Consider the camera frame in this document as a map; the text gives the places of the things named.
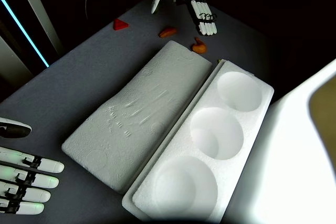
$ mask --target dark background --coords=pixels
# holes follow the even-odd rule
[[[88,20],[82,0],[41,1],[65,50],[70,51],[141,0],[88,0]],[[270,83],[276,89],[274,100],[335,58],[335,0],[208,2],[274,40],[277,49]]]

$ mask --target white foam container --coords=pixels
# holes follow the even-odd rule
[[[141,220],[219,223],[273,88],[222,60],[123,198]]]

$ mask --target styrofoam box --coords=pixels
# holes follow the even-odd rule
[[[62,150],[125,193],[211,71],[212,64],[169,41],[114,97],[90,115]]]
[[[273,95],[221,61],[123,198],[141,220],[220,222]]]

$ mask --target gray table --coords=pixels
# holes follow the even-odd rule
[[[60,184],[38,216],[0,215],[0,223],[115,223],[135,218],[121,206],[117,194],[61,151],[65,139],[104,101],[115,95],[171,40],[190,47],[199,36],[185,5],[166,1],[154,16],[151,0],[139,3],[120,19],[130,27],[114,31],[112,24],[67,53],[0,104],[0,116],[28,123],[32,133],[19,140],[0,138],[0,145],[59,160],[65,170]],[[270,80],[272,44],[259,32],[215,8],[218,34],[201,37],[216,65],[227,59],[260,79]],[[178,29],[161,39],[165,26]]]

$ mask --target red triangular object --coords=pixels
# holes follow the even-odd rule
[[[127,24],[126,22],[120,20],[120,19],[115,19],[114,22],[113,22],[113,29],[114,30],[120,30],[120,29],[124,29],[126,27],[128,27],[129,24]]]

